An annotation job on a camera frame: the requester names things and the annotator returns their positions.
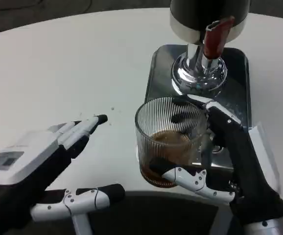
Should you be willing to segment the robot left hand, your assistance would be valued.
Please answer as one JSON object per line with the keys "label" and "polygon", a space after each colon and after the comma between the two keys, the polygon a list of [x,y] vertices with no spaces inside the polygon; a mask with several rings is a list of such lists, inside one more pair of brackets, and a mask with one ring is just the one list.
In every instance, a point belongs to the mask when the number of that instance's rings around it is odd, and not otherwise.
{"label": "robot left hand", "polygon": [[71,218],[78,233],[91,233],[87,214],[125,198],[120,184],[48,190],[85,149],[106,115],[31,131],[0,150],[0,234],[29,221]]}

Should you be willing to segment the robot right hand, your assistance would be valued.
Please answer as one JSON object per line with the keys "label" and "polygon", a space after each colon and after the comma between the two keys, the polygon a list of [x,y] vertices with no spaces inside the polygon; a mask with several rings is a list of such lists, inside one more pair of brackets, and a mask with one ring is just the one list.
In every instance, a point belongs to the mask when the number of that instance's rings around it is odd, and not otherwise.
{"label": "robot right hand", "polygon": [[283,221],[283,199],[278,192],[277,167],[273,155],[264,144],[259,125],[251,130],[215,100],[189,95],[195,111],[207,117],[211,131],[228,149],[234,169],[236,189],[217,191],[207,186],[207,170],[188,168],[155,157],[150,169],[162,178],[203,197],[230,205],[234,216],[243,226],[268,229]]}

